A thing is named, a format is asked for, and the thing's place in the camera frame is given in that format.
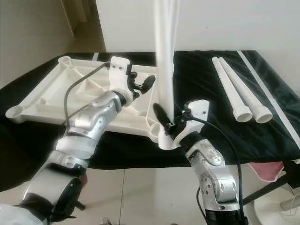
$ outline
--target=tiled floor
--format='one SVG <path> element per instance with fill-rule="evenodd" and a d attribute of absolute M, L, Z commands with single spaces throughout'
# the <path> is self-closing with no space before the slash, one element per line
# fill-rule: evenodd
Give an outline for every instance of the tiled floor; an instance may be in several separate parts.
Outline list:
<path fill-rule="evenodd" d="M 236 167 L 230 166 L 235 177 Z M 244 196 L 266 185 L 247 165 L 242 166 Z M 195 201 L 197 178 L 190 167 L 126 170 L 88 170 L 88 183 L 80 201 L 86 210 L 75 209 L 76 219 L 60 225 L 98 225 L 100 218 L 122 225 L 199 225 L 205 224 Z M 0 203 L 16 204 L 26 183 L 0 193 Z M 253 205 L 245 208 L 250 224 L 260 225 Z"/>

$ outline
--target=white stripe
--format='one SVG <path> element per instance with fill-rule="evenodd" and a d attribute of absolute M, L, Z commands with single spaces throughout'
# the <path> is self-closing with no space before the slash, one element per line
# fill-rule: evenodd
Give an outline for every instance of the white stripe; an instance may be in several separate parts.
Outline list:
<path fill-rule="evenodd" d="M 250 62 L 248 61 L 248 59 L 245 57 L 245 55 L 241 51 L 237 51 L 237 52 L 240 55 L 240 57 L 242 58 L 242 60 L 244 61 L 244 63 L 246 64 L 246 66 L 248 67 L 248 69 L 250 70 L 250 72 L 252 73 L 253 77 L 258 82 L 258 84 L 261 87 L 261 89 L 263 90 L 263 92 L 266 94 L 267 98 L 269 99 L 269 101 L 271 102 L 272 106 L 276 110 L 276 112 L 277 112 L 279 118 L 281 119 L 282 123 L 284 124 L 285 128 L 288 130 L 288 132 L 290 133 L 290 135 L 294 139 L 296 145 L 300 149 L 300 137 L 298 136 L 298 134 L 295 131 L 294 127 L 291 125 L 291 123 L 288 120 L 288 118 L 286 117 L 285 113 L 282 111 L 282 109 L 278 105 L 277 101 L 273 98 L 273 96 L 269 92 L 268 88 L 263 83 L 263 81 L 261 80 L 261 78 L 259 77 L 259 75 L 257 74 L 257 72 L 254 70 L 254 68 L 252 67 L 252 65 L 250 64 Z"/>
<path fill-rule="evenodd" d="M 97 61 L 98 55 L 99 55 L 99 53 L 95 52 L 94 55 L 93 55 L 92 61 Z"/>

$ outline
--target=black tablecloth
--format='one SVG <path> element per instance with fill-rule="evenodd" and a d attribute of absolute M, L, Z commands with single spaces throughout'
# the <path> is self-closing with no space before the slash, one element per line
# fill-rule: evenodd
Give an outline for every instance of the black tablecloth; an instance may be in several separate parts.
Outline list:
<path fill-rule="evenodd" d="M 300 134 L 299 98 L 257 52 L 244 51 L 244 54 L 283 109 L 296 132 Z M 93 56 L 92 53 L 66 55 L 84 60 L 91 60 Z M 155 65 L 153 52 L 101 53 L 98 60 L 106 61 L 114 55 L 126 57 L 137 65 Z M 270 122 L 257 124 L 254 120 L 246 123 L 235 121 L 232 108 L 212 65 L 213 56 L 224 57 L 262 104 L 272 111 L 274 117 Z M 3 137 L 9 135 L 14 139 L 14 149 L 17 146 L 18 151 L 24 152 L 31 160 L 31 164 L 36 166 L 39 166 L 53 149 L 59 126 L 32 121 L 14 124 L 5 118 L 5 112 L 10 107 L 19 104 L 32 91 L 56 66 L 58 58 L 24 74 L 0 90 L 0 124 L 2 127 L 0 137 L 5 139 Z M 300 150 L 236 51 L 179 51 L 175 53 L 174 66 L 176 103 L 183 106 L 189 100 L 209 100 L 208 121 L 220 127 L 228 135 L 238 149 L 241 162 L 274 162 L 300 158 Z M 223 154 L 227 164 L 236 163 L 236 158 L 228 143 L 218 132 L 204 126 L 202 135 L 206 136 Z M 12 151 L 2 146 L 0 148 L 1 152 Z M 18 166 L 13 159 L 4 164 Z M 170 151 L 160 150 L 157 144 L 152 143 L 147 137 L 105 132 L 96 153 L 90 160 L 90 166 L 101 169 L 170 167 L 188 166 L 188 161 L 180 148 Z"/>

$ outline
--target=white wall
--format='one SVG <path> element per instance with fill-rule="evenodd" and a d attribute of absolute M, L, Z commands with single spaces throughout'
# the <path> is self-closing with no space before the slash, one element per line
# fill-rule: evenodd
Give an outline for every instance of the white wall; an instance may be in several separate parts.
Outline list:
<path fill-rule="evenodd" d="M 154 51 L 153 0 L 96 2 L 108 52 Z M 176 49 L 258 50 L 300 95 L 299 8 L 295 0 L 181 0 Z"/>
<path fill-rule="evenodd" d="M 0 88 L 73 40 L 60 0 L 0 1 Z"/>

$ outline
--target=vertical white pipe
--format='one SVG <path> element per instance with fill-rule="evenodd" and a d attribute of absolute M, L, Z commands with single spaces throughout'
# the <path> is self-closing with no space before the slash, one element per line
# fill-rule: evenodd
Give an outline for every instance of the vertical white pipe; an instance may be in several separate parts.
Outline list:
<path fill-rule="evenodd" d="M 170 40 L 171 40 L 172 64 L 173 64 L 173 57 L 175 51 L 175 42 L 176 42 L 177 25 L 178 25 L 178 17 L 179 17 L 179 6 L 180 6 L 180 0 L 170 0 L 169 28 L 170 28 Z"/>
<path fill-rule="evenodd" d="M 226 71 L 227 75 L 229 76 L 229 79 L 232 81 L 235 88 L 238 90 L 239 94 L 243 97 L 247 105 L 250 107 L 255 121 L 257 123 L 266 123 L 269 120 L 271 120 L 273 117 L 271 111 L 261 104 L 261 102 L 252 93 L 248 86 L 239 78 L 239 76 L 223 58 L 219 58 L 219 61 L 224 70 Z"/>
<path fill-rule="evenodd" d="M 170 9 L 168 0 L 154 0 L 154 28 L 157 65 L 158 103 L 165 110 L 171 121 L 174 120 L 173 99 L 173 70 L 171 67 L 171 41 L 170 41 Z M 173 140 L 165 135 L 160 125 L 158 145 L 161 149 L 174 149 Z"/>
<path fill-rule="evenodd" d="M 250 109 L 244 105 L 242 99 L 234 88 L 233 84 L 229 80 L 225 70 L 223 69 L 221 63 L 217 57 L 212 58 L 212 63 L 214 64 L 226 95 L 233 109 L 233 115 L 238 122 L 247 122 L 252 118 L 252 113 Z"/>

